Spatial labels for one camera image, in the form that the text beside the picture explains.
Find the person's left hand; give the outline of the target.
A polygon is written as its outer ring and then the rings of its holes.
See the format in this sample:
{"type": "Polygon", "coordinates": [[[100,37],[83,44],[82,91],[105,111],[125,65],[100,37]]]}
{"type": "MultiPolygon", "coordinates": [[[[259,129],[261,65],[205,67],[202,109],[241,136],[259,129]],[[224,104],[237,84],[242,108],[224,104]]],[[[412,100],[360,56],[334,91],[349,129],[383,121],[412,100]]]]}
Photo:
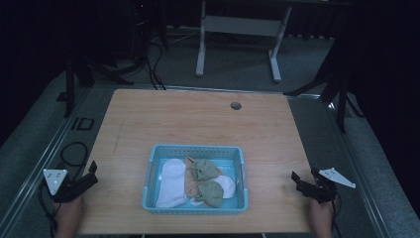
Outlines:
{"type": "Polygon", "coordinates": [[[57,229],[66,232],[76,232],[82,216],[83,196],[80,195],[70,202],[55,203],[55,220],[57,229]]]}

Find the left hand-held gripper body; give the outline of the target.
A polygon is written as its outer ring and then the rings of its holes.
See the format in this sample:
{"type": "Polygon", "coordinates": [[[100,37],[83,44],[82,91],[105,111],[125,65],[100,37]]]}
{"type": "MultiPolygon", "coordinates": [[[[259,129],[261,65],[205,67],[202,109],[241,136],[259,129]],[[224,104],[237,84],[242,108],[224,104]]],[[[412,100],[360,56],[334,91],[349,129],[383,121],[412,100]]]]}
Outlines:
{"type": "Polygon", "coordinates": [[[81,183],[69,179],[66,169],[44,169],[44,179],[55,203],[70,202],[81,195],[81,183]]]}

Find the black tripod stand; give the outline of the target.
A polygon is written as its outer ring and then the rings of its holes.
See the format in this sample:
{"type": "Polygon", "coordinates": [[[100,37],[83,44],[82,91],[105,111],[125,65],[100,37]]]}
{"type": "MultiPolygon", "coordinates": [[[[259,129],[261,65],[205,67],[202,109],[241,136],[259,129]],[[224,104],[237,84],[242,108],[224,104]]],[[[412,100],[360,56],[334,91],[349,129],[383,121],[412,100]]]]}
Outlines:
{"type": "Polygon", "coordinates": [[[363,56],[363,48],[358,45],[350,47],[339,46],[335,43],[327,53],[315,78],[309,83],[284,92],[287,96],[298,96],[309,89],[325,83],[326,86],[320,95],[323,103],[332,103],[338,97],[336,123],[342,133],[345,133],[346,103],[350,101],[348,89],[353,69],[358,60],[363,56]]]}
{"type": "Polygon", "coordinates": [[[65,92],[61,92],[57,98],[58,101],[65,103],[64,117],[67,118],[75,105],[74,79],[77,77],[82,86],[91,87],[94,84],[93,75],[90,69],[97,71],[105,77],[119,83],[132,85],[133,82],[122,77],[123,74],[140,68],[146,61],[144,59],[134,59],[134,63],[120,69],[109,69],[100,64],[79,49],[68,48],[65,54],[65,92]]]}

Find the long white sock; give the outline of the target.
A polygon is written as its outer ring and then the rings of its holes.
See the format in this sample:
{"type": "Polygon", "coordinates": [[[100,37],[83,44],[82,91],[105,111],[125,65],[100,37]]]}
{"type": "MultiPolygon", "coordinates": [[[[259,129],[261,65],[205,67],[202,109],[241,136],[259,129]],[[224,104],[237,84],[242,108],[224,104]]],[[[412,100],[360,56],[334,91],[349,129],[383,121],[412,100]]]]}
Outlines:
{"type": "Polygon", "coordinates": [[[185,170],[185,163],[180,159],[169,159],[163,164],[157,208],[174,208],[186,202],[185,170]]]}

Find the green sock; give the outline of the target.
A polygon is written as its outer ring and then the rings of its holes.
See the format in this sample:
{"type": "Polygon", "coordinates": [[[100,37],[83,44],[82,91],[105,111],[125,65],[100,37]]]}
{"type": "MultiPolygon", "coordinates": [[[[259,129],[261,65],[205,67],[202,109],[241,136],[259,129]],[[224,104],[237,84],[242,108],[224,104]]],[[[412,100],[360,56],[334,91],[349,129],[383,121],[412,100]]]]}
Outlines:
{"type": "Polygon", "coordinates": [[[198,186],[199,192],[196,201],[203,201],[210,207],[218,208],[222,205],[224,190],[221,185],[213,180],[202,182],[198,186]]]}
{"type": "Polygon", "coordinates": [[[203,181],[216,178],[220,172],[218,168],[209,160],[197,160],[191,166],[192,174],[195,180],[203,181]]]}

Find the white desk frame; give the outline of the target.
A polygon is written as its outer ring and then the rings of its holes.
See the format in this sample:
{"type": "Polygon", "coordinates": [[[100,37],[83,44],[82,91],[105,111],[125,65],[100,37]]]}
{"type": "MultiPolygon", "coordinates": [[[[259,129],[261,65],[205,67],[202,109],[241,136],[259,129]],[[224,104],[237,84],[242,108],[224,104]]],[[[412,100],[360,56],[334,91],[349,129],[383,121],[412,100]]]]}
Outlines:
{"type": "Polygon", "coordinates": [[[202,76],[204,74],[206,56],[205,37],[207,32],[273,37],[275,38],[275,45],[271,50],[267,52],[268,59],[273,81],[281,82],[281,74],[277,62],[277,54],[284,37],[291,11],[292,8],[287,7],[281,20],[215,16],[208,15],[206,13],[206,0],[201,0],[200,44],[195,74],[197,76],[202,76]]]}

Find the peach sock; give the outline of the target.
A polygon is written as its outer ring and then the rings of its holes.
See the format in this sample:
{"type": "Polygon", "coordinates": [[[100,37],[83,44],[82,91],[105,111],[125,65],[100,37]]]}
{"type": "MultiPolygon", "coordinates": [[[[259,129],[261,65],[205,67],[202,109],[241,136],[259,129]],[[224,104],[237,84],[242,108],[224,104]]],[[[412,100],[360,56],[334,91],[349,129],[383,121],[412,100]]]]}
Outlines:
{"type": "Polygon", "coordinates": [[[189,197],[195,197],[199,194],[198,182],[194,179],[192,165],[194,160],[190,157],[184,158],[185,174],[184,174],[184,191],[189,197]]]}

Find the blue plastic basket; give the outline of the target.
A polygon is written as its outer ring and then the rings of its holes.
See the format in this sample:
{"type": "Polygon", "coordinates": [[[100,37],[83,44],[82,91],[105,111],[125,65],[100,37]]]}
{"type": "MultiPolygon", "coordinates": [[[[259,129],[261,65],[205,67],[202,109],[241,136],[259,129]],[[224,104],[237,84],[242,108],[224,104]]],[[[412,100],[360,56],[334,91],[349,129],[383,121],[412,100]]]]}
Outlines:
{"type": "Polygon", "coordinates": [[[249,207],[246,165],[243,151],[236,146],[156,144],[151,151],[143,189],[143,208],[161,215],[236,215],[249,207]],[[220,208],[194,205],[186,195],[186,202],[174,208],[157,208],[158,192],[163,164],[169,159],[208,159],[224,176],[234,180],[236,192],[232,198],[223,199],[220,208]]]}

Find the short white sock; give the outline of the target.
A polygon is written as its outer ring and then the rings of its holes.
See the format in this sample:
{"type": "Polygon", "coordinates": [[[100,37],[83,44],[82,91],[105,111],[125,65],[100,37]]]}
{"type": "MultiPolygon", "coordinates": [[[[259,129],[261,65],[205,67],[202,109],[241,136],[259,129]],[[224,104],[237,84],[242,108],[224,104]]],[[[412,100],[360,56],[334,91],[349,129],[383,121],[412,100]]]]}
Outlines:
{"type": "Polygon", "coordinates": [[[223,189],[223,198],[232,198],[236,192],[236,184],[234,180],[228,176],[218,176],[214,178],[214,181],[218,183],[223,189]]]}

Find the person's right hand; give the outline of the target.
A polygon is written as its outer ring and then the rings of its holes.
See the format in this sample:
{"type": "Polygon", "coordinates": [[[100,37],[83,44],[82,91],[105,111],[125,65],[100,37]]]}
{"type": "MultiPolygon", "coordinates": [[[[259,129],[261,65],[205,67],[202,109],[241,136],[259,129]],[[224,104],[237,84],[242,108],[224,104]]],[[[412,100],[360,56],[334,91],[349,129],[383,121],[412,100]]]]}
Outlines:
{"type": "Polygon", "coordinates": [[[310,200],[309,221],[314,231],[331,231],[334,209],[331,202],[310,200]]]}

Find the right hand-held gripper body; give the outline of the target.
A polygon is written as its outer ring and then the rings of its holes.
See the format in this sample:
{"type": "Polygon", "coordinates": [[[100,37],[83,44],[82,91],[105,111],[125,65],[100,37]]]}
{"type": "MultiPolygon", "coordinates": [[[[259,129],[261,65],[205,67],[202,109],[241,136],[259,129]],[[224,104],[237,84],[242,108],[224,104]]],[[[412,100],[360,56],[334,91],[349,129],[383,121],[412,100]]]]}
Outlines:
{"type": "Polygon", "coordinates": [[[300,191],[303,196],[311,197],[319,203],[335,200],[338,194],[337,183],[350,188],[356,187],[354,182],[348,180],[334,168],[319,170],[319,174],[320,179],[315,181],[314,184],[310,183],[311,187],[308,191],[300,191]]]}

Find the black computer tower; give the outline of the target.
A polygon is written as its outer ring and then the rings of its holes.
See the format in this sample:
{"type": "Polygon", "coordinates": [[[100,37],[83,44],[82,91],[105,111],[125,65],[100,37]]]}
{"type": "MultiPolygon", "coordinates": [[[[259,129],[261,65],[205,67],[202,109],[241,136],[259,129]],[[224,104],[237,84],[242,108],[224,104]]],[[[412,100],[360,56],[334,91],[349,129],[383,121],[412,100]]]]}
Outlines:
{"type": "Polygon", "coordinates": [[[132,23],[134,32],[133,55],[137,60],[147,57],[151,34],[151,8],[148,0],[131,0],[132,23]]]}

